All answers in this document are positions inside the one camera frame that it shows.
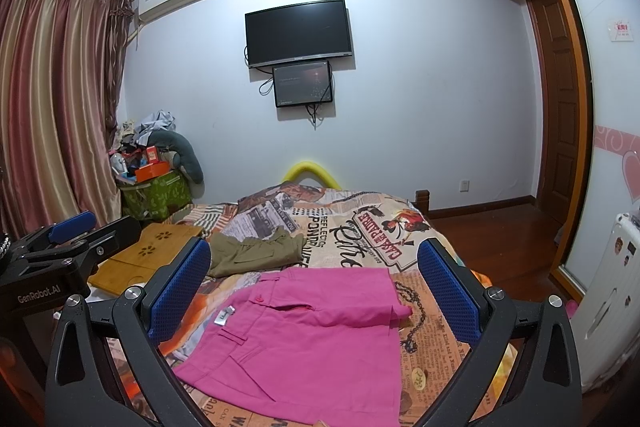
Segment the pink pants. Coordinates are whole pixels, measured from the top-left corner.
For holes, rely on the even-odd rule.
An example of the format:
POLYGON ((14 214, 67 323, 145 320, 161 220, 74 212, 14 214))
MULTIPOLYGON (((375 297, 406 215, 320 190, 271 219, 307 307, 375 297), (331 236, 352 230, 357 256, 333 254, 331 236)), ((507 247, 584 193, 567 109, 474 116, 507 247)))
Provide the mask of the pink pants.
POLYGON ((290 268, 235 291, 176 376, 260 415, 396 426, 399 326, 410 317, 380 268, 290 268))

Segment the wooden lap desk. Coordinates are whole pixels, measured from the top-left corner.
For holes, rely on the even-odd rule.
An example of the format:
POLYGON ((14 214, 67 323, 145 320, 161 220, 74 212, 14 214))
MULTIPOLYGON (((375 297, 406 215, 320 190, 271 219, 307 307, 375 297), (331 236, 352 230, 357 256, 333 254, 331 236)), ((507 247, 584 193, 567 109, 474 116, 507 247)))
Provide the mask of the wooden lap desk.
POLYGON ((89 283, 113 295, 129 286, 146 284, 157 269, 169 265, 186 243, 202 232, 193 225, 152 223, 142 230, 137 243, 102 262, 89 283))

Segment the white appliance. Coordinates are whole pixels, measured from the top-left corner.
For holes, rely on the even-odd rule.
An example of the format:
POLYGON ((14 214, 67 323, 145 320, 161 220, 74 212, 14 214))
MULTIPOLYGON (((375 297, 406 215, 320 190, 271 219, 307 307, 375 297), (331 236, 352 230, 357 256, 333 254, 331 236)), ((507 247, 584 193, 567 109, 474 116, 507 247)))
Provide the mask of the white appliance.
POLYGON ((600 387, 639 351, 639 215, 614 221, 597 273, 570 319, 583 391, 600 387))

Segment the orange box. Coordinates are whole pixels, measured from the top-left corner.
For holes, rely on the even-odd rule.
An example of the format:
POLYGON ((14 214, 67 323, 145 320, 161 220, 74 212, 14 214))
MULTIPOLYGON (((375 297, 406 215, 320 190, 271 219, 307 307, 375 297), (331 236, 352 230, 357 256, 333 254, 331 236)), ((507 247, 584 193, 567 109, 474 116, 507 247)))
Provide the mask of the orange box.
POLYGON ((158 176, 163 176, 170 170, 171 167, 168 161, 157 161, 154 162, 154 164, 148 164, 138 168, 134 174, 136 175, 136 182, 142 183, 157 178, 158 176))

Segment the olive green pants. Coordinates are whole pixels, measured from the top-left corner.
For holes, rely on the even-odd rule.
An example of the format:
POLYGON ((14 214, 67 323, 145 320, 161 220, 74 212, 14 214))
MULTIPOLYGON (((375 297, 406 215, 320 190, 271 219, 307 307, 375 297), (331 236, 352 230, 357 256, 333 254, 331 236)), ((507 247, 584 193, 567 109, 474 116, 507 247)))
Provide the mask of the olive green pants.
POLYGON ((215 233, 209 242, 212 263, 207 274, 218 279, 296 265, 302 261, 305 243, 303 234, 292 236, 282 227, 276 228, 269 239, 247 237, 238 241, 234 237, 215 233))

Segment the grey plush pillow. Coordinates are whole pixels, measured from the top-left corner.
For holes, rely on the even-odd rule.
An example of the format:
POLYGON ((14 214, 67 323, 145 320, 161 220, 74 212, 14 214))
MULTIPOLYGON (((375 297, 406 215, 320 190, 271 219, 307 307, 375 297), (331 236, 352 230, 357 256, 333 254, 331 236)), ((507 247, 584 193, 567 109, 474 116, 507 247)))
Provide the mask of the grey plush pillow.
POLYGON ((169 130, 154 130, 148 140, 155 146, 160 158, 168 160, 172 169, 180 170, 190 182, 202 184, 204 174, 191 143, 180 133, 169 130))

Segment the striped pink curtain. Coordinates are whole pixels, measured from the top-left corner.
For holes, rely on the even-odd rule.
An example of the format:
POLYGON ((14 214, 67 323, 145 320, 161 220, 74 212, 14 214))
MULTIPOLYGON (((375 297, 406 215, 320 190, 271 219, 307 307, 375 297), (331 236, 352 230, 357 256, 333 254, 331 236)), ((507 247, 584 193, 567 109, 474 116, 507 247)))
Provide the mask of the striped pink curtain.
POLYGON ((108 152, 131 0, 1 0, 1 228, 120 216, 108 152))

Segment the newspaper print bed blanket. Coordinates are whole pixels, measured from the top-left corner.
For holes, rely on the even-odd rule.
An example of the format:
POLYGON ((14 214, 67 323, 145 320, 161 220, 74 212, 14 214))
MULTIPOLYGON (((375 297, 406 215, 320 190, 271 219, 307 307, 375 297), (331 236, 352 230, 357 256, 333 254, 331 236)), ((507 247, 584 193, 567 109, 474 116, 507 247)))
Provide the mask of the newspaper print bed blanket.
MULTIPOLYGON (((385 268, 400 302, 412 309, 400 338, 399 426, 414 426, 432 405, 470 347, 454 338, 436 300, 416 267, 424 239, 438 239, 459 265, 463 262, 445 236, 407 199, 378 192, 338 191, 284 182, 224 204, 190 204, 162 221, 193 225, 209 243, 215 233, 268 239, 279 227, 303 234, 301 268, 385 268)), ((160 344, 174 368, 186 361, 221 305, 235 291, 253 285, 260 271, 205 277, 178 331, 160 344)), ((90 284, 89 300, 116 295, 90 284)), ((186 385, 186 391, 214 426, 303 426, 297 421, 243 410, 186 385)))

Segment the brown wooden door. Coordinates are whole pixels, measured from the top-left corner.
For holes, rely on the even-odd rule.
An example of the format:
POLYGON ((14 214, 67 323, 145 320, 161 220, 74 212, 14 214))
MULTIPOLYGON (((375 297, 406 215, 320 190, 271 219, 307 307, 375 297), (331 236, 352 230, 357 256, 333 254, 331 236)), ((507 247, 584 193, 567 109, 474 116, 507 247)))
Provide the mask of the brown wooden door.
POLYGON ((563 0, 526 0, 542 92, 542 149, 537 206, 556 225, 553 243, 570 235, 572 205, 582 188, 577 43, 563 0))

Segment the white wardrobe sliding door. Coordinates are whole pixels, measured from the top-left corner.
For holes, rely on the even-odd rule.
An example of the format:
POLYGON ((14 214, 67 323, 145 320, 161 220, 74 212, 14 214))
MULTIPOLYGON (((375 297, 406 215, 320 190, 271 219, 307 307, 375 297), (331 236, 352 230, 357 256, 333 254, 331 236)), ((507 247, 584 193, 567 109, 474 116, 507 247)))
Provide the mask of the white wardrobe sliding door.
POLYGON ((590 175, 564 271, 582 289, 596 275, 614 219, 639 208, 639 0, 574 0, 592 90, 590 175))

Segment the white wall socket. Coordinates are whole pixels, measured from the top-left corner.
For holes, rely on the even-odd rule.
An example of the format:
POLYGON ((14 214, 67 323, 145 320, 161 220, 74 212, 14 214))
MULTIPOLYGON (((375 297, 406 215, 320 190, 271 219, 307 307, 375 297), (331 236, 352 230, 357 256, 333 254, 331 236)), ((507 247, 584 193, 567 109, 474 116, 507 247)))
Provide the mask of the white wall socket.
POLYGON ((459 184, 459 191, 460 192, 469 192, 470 191, 470 184, 471 184, 471 182, 469 180, 461 180, 460 184, 459 184))

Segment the wooden bed post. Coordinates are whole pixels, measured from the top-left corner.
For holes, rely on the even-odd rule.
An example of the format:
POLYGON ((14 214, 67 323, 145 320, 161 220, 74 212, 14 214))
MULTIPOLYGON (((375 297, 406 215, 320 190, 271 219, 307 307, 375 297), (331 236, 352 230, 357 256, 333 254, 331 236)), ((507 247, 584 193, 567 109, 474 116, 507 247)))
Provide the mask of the wooden bed post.
POLYGON ((416 191, 416 193, 414 193, 413 205, 423 216, 427 216, 430 212, 431 192, 428 190, 416 191))

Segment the small black wall monitor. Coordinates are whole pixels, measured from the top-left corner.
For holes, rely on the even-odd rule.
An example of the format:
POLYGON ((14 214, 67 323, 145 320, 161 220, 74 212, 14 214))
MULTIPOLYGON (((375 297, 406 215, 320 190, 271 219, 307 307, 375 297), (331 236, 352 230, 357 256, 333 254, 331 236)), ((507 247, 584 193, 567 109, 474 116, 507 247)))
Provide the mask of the small black wall monitor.
POLYGON ((332 69, 328 61, 278 66, 273 69, 272 78, 277 108, 333 101, 332 69))

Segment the black wall television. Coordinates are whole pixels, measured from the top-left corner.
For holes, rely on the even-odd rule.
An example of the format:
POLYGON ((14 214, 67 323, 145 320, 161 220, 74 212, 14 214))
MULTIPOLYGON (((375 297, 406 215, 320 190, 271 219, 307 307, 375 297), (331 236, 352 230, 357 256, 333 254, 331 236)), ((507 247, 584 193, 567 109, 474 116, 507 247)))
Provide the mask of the black wall television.
POLYGON ((352 55, 345 0, 277 6, 245 14, 247 64, 251 68, 352 55))

